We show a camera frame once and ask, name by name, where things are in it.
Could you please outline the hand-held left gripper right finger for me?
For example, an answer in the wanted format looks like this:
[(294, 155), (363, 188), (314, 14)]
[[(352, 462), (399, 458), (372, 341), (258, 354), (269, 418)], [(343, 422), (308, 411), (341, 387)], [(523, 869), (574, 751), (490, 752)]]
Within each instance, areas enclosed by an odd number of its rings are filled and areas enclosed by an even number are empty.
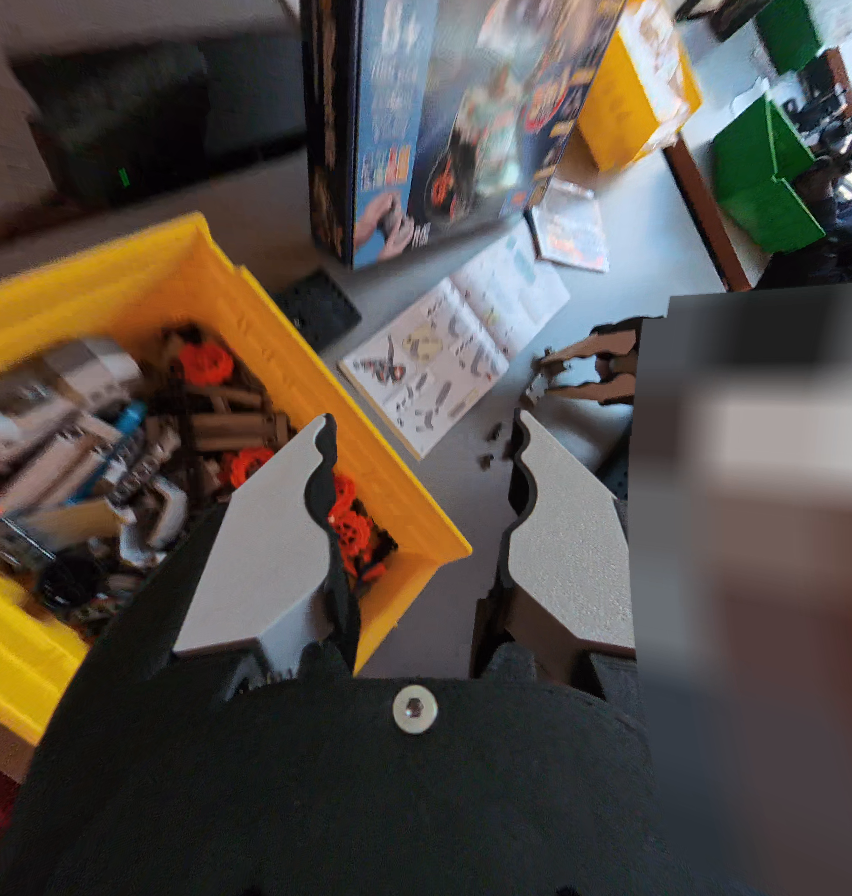
[(510, 449), (515, 519), (477, 605), (472, 676), (513, 643), (547, 679), (636, 679), (627, 504), (526, 410)]

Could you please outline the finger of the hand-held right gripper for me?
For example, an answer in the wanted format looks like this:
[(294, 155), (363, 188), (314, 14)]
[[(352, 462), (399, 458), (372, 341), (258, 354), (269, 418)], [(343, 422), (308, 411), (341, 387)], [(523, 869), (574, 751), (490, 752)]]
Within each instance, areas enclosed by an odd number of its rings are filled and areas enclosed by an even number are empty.
[(609, 380), (585, 382), (547, 389), (547, 398), (594, 401), (602, 407), (613, 405), (632, 406), (635, 397), (635, 380)]
[(626, 318), (596, 325), (588, 335), (561, 350), (548, 350), (536, 360), (536, 371), (545, 376), (558, 375), (565, 364), (575, 359), (594, 358), (600, 376), (634, 373), (641, 341), (641, 319)]

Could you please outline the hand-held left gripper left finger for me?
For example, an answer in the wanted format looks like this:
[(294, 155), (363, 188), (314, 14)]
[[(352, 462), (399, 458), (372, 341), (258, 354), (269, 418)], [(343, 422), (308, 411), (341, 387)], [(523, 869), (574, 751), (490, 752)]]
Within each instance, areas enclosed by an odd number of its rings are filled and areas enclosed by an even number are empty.
[(232, 494), (174, 644), (181, 658), (247, 649), (277, 676), (330, 642), (353, 672), (361, 613), (338, 535), (337, 425), (317, 416)]

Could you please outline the pile of building bricks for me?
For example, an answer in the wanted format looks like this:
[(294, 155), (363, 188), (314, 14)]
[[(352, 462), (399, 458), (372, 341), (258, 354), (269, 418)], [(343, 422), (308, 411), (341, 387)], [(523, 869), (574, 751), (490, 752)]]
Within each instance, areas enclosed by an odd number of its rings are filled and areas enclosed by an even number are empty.
[[(187, 385), (177, 355), (185, 343), (206, 341), (230, 351), (234, 373), (221, 386)], [(204, 511), (229, 502), (236, 489), (224, 481), (224, 456), (261, 446), (277, 454), (298, 432), (213, 334), (194, 325), (165, 329), (155, 348), (152, 361), (129, 354), (143, 375), (129, 400), (80, 413), (27, 453), (0, 460), (0, 576), (88, 642), (129, 605)], [(137, 456), (126, 469), (112, 467), (90, 498), (68, 504), (102, 458), (95, 452), (101, 439), (80, 428), (81, 420), (113, 423), (133, 400), (147, 404)]]

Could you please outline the black battery box brick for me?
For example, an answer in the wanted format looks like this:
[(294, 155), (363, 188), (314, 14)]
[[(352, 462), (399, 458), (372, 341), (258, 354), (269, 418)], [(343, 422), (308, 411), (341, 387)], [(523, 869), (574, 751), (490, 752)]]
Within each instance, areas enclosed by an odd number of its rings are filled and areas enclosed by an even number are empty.
[(342, 287), (321, 268), (268, 296), (318, 354), (340, 342), (363, 319)]

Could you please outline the yellow plastic bin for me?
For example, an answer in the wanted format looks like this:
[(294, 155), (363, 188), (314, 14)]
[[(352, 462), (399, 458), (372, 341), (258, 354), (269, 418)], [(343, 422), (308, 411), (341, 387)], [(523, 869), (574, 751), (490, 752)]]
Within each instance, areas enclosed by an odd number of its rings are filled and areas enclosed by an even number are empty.
[[(361, 613), (357, 673), (435, 572), (472, 549), (253, 276), (217, 247), (202, 215), (1, 280), (0, 372), (94, 336), (152, 361), (161, 332), (187, 325), (223, 341), (298, 431), (321, 414), (336, 421), (334, 474), (353, 479), (373, 524), (363, 563), (387, 566), (364, 585), (356, 581), (362, 562), (342, 561)], [(0, 576), (0, 725), (36, 747), (92, 641), (30, 597)]]
[(665, 2), (627, 2), (577, 124), (600, 173), (672, 146), (703, 99)]

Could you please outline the grey desk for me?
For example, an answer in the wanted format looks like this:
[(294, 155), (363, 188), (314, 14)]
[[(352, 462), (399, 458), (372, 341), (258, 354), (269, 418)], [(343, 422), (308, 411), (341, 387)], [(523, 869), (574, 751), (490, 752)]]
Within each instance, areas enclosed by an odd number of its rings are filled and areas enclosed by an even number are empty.
[[(483, 471), (477, 459), (503, 449), (513, 411), (531, 379), (532, 358), (548, 347), (580, 341), (599, 323), (662, 315), (672, 296), (723, 290), (663, 153), (647, 156), (621, 173), (600, 175), (576, 134), (559, 171), (561, 177), (594, 189), (610, 271), (561, 270), (570, 301), (422, 462), (350, 389), (473, 548), (471, 556), (432, 577), (366, 664), (365, 677), (463, 678), (468, 673), (475, 604), (493, 583), (500, 537), (514, 518), (508, 502), (510, 464), (496, 459)], [(0, 279), (194, 210), (206, 216), (215, 241), (232, 262), (247, 266), (266, 291), (287, 287), (319, 268), (342, 287), (363, 319), (322, 356), (333, 372), (347, 352), (500, 234), (500, 228), (473, 233), (461, 242), (435, 245), (393, 262), (345, 270), (310, 239), (307, 159), (298, 152), (211, 185), (0, 245)], [(504, 423), (499, 441), (486, 442), (499, 421)]]

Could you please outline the orange gear wheel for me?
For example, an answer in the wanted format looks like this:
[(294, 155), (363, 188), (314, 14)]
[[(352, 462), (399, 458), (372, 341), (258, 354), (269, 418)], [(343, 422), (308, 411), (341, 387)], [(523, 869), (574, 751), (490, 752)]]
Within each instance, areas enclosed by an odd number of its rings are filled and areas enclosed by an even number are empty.
[(226, 384), (234, 373), (233, 355), (217, 342), (185, 343), (177, 360), (187, 385), (214, 387)]
[(359, 507), (357, 488), (350, 476), (333, 476), (335, 502), (328, 513), (328, 522), (335, 532), (342, 560), (353, 564), (371, 558), (373, 524), (365, 510)]
[(224, 481), (232, 489), (240, 488), (261, 467), (275, 456), (268, 447), (246, 447), (223, 458)]

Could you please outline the white instruction booklet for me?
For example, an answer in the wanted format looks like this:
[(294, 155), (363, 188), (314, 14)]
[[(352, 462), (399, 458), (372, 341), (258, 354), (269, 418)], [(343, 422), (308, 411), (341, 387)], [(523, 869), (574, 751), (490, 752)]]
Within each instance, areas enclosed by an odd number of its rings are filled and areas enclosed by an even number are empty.
[(347, 354), (339, 369), (421, 460), (568, 301), (522, 219)]

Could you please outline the grey sticker sheet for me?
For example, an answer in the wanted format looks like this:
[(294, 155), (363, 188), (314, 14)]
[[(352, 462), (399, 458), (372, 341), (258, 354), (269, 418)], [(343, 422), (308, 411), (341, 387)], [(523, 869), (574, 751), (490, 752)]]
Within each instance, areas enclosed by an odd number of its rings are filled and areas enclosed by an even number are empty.
[(609, 250), (594, 192), (554, 176), (525, 214), (537, 257), (548, 263), (608, 273)]

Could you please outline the blue beam brick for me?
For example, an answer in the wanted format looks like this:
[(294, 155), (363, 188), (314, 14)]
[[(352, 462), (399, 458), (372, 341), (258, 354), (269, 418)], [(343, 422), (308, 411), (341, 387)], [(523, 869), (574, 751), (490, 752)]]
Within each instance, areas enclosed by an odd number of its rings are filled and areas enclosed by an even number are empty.
[(144, 422), (147, 417), (147, 404), (142, 400), (133, 400), (121, 409), (117, 419), (108, 423), (102, 418), (87, 417), (81, 420), (80, 428), (87, 432), (93, 432), (101, 439), (101, 444), (95, 449), (96, 454), (101, 454), (101, 460), (95, 461), (95, 466), (80, 481), (76, 490), (67, 500), (68, 504), (77, 504), (90, 498), (96, 490), (97, 483), (106, 480), (112, 467), (121, 465), (127, 468), (128, 461), (135, 458), (145, 440)]

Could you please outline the green plastic bin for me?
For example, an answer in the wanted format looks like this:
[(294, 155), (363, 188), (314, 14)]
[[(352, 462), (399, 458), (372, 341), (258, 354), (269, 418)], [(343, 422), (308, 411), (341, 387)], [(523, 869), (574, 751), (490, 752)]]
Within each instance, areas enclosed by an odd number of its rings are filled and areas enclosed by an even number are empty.
[(765, 252), (795, 252), (825, 236), (809, 208), (783, 178), (772, 177), (724, 194), (719, 203)]
[(782, 108), (755, 99), (712, 141), (714, 193), (720, 204), (769, 186), (790, 186), (814, 154)]
[(778, 74), (800, 72), (823, 49), (806, 1), (771, 1), (755, 24)]

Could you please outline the grey motor brick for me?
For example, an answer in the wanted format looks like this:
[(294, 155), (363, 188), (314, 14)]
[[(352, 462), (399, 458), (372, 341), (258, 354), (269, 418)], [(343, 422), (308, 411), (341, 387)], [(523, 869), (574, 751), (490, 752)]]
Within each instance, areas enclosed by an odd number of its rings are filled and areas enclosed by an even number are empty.
[(62, 342), (0, 372), (0, 460), (27, 453), (80, 413), (129, 400), (139, 364), (117, 342)]

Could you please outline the blue robot kit box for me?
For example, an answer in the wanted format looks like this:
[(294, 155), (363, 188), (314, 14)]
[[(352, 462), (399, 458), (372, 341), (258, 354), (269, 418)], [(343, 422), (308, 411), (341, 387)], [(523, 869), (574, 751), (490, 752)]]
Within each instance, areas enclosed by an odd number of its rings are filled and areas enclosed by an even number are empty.
[(357, 270), (540, 202), (624, 6), (300, 2), (315, 244)]

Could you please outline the black electronic box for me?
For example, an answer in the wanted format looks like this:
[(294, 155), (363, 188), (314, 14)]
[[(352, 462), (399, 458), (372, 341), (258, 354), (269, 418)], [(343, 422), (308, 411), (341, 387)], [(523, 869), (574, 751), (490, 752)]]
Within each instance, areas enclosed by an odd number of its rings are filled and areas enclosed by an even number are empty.
[(300, 38), (254, 28), (11, 56), (55, 192), (83, 209), (170, 194), (303, 149)]

